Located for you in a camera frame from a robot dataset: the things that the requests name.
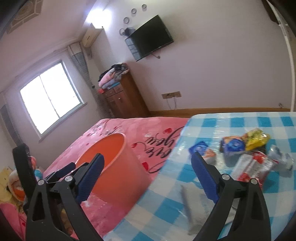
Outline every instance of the power cord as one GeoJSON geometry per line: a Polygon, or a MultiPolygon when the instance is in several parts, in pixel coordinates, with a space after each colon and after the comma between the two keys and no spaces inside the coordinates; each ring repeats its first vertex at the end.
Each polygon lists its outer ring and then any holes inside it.
{"type": "MultiPolygon", "coordinates": [[[[175,96],[173,98],[174,98],[174,103],[175,103],[175,108],[174,108],[174,110],[175,110],[175,109],[177,109],[177,101],[176,101],[176,97],[175,96]]],[[[167,104],[168,104],[169,109],[172,110],[172,108],[170,107],[170,104],[168,102],[168,99],[166,99],[166,101],[167,101],[167,104]]]]}

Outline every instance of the metal screw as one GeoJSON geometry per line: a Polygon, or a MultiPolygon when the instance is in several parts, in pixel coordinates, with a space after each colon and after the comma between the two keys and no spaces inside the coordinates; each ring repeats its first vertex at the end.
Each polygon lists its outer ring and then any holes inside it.
{"type": "Polygon", "coordinates": [[[66,176],[65,177],[65,181],[66,182],[70,182],[70,181],[72,181],[73,180],[73,177],[72,176],[66,176]]]}
{"type": "Polygon", "coordinates": [[[251,179],[251,183],[253,183],[254,185],[256,185],[258,183],[258,181],[254,178],[251,179]]]}
{"type": "Polygon", "coordinates": [[[230,176],[227,175],[227,174],[223,174],[223,175],[222,175],[222,178],[223,178],[224,180],[229,180],[229,179],[230,179],[230,176]]]}
{"type": "Polygon", "coordinates": [[[43,180],[43,179],[41,179],[41,180],[38,181],[38,185],[39,185],[39,186],[41,186],[41,185],[43,185],[43,184],[44,184],[44,180],[43,180]]]}

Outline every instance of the cabinet drawer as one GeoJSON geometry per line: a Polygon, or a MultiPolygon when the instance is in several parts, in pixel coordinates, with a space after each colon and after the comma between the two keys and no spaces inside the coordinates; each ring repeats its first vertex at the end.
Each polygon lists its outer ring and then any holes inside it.
{"type": "Polygon", "coordinates": [[[133,107],[124,91],[113,95],[112,98],[114,99],[123,118],[128,119],[133,117],[133,107]]]}
{"type": "Polygon", "coordinates": [[[103,93],[103,96],[104,96],[105,98],[107,98],[107,97],[110,97],[111,95],[114,95],[114,94],[115,94],[114,89],[111,89],[111,90],[108,90],[108,91],[106,91],[105,93],[103,93]]]}
{"type": "Polygon", "coordinates": [[[122,85],[119,84],[119,85],[116,85],[113,90],[115,91],[115,93],[119,93],[121,91],[123,91],[123,88],[122,88],[122,85]]]}
{"type": "Polygon", "coordinates": [[[109,103],[115,118],[122,118],[121,112],[116,104],[114,96],[106,98],[107,102],[109,103]]]}

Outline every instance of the blue gripper pad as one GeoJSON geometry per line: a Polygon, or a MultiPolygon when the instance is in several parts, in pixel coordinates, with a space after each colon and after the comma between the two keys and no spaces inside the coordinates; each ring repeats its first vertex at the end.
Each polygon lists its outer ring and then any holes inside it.
{"type": "Polygon", "coordinates": [[[65,175],[67,175],[68,173],[70,173],[71,171],[73,171],[76,168],[76,165],[74,162],[70,162],[68,165],[66,165],[65,167],[63,167],[60,170],[56,171],[56,175],[58,178],[62,178],[65,175]]]}
{"type": "Polygon", "coordinates": [[[91,163],[88,164],[88,171],[77,186],[76,202],[78,204],[81,204],[81,202],[88,199],[94,185],[96,184],[96,181],[104,169],[104,165],[104,156],[101,154],[97,154],[91,163]]]}
{"type": "Polygon", "coordinates": [[[217,183],[206,168],[206,165],[209,164],[205,162],[200,154],[194,153],[191,157],[191,165],[204,189],[205,194],[207,195],[207,198],[216,203],[219,199],[217,194],[217,183]]]}

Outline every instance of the television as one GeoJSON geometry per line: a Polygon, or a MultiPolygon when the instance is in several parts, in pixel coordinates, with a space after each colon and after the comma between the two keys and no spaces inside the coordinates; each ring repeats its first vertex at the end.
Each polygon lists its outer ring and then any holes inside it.
{"type": "Polygon", "coordinates": [[[126,39],[126,44],[136,61],[173,42],[159,15],[139,27],[126,39]]]}

